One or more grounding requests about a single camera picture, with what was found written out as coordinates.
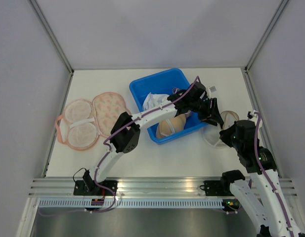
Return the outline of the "white mesh laundry bag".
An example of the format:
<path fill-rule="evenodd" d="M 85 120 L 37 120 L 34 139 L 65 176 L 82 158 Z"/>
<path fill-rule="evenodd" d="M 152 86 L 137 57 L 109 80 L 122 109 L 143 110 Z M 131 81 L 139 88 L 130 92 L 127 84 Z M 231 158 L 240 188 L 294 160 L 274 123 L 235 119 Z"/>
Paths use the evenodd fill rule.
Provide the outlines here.
<path fill-rule="evenodd" d="M 219 125 L 207 125 L 203 128 L 202 136 L 205 142 L 207 142 L 213 148 L 224 148 L 226 144 L 220 140 L 219 132 L 230 128 L 235 121 L 239 120 L 239 116 L 234 111 L 223 111 L 220 114 L 223 120 L 223 127 Z"/>

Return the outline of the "white satin bra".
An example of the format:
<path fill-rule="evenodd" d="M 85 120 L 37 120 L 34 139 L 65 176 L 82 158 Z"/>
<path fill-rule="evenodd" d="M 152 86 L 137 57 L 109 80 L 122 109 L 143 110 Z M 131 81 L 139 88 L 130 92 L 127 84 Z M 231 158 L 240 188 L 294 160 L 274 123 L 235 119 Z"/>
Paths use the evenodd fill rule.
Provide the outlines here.
<path fill-rule="evenodd" d="M 142 109 L 143 111 L 149 110 L 151 108 L 160 106 L 161 104 L 164 105 L 169 97 L 168 94 L 153 94 L 149 93 L 146 98 L 144 99 Z"/>

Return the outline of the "floral mesh laundry bag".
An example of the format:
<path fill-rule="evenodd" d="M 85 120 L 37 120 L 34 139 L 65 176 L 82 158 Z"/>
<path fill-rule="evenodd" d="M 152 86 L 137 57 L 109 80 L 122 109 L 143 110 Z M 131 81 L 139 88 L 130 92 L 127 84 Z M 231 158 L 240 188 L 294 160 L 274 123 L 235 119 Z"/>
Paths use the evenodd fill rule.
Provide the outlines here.
<path fill-rule="evenodd" d="M 55 121 L 57 141 L 73 150 L 88 150 L 99 137 L 111 135 L 118 117 L 124 112 L 131 114 L 124 98 L 115 92 L 104 92 L 92 101 L 72 101 Z"/>

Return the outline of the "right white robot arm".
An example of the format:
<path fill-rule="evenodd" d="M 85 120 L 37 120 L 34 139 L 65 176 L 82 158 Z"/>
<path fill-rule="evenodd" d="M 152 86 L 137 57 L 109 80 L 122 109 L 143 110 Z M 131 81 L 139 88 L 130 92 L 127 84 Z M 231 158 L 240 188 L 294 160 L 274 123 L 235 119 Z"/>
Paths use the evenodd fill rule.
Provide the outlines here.
<path fill-rule="evenodd" d="M 305 237 L 285 201 L 273 155 L 260 146 L 258 133 L 262 124 L 261 115 L 251 111 L 247 117 L 219 134 L 221 141 L 237 152 L 259 195 L 253 193 L 239 170 L 223 173 L 219 188 L 223 194 L 233 194 L 239 200 L 254 224 L 257 236 Z"/>

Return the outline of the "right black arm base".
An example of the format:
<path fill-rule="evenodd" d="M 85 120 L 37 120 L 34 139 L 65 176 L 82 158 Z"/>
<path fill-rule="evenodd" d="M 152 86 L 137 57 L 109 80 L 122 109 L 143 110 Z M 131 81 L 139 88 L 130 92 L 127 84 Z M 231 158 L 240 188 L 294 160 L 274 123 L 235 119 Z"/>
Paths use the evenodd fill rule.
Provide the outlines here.
<path fill-rule="evenodd" d="M 200 189 L 207 197 L 231 197 L 233 194 L 226 191 L 219 180 L 206 180 Z"/>

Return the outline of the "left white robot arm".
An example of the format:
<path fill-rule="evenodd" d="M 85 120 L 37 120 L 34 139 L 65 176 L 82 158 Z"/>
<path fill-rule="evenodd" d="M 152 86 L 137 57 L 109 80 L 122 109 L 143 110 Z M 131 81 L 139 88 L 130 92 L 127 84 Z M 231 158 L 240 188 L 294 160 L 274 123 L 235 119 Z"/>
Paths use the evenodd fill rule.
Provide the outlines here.
<path fill-rule="evenodd" d="M 111 135 L 104 141 L 108 151 L 98 164 L 85 170 L 81 180 L 75 180 L 75 196 L 97 196 L 116 191 L 104 186 L 104 181 L 115 163 L 134 150 L 139 141 L 140 132 L 163 120 L 175 118 L 188 112 L 194 112 L 198 120 L 214 126 L 223 126 L 216 98 L 211 98 L 203 84 L 195 80 L 187 90 L 170 95 L 160 105 L 144 112 L 130 115 L 122 113 L 117 119 Z"/>

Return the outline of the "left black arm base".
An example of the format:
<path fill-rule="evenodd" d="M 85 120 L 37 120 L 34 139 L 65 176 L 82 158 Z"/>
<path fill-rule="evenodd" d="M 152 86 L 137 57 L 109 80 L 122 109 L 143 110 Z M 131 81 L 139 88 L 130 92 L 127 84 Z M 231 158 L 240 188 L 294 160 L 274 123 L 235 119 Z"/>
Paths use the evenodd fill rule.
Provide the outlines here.
<path fill-rule="evenodd" d="M 112 197 L 116 194 L 118 189 L 118 181 L 116 180 L 105 180 L 99 183 L 101 186 L 106 188 L 101 188 L 95 184 L 92 185 L 92 189 L 89 190 L 83 180 L 78 180 L 75 183 L 73 195 L 74 196 L 108 196 Z"/>

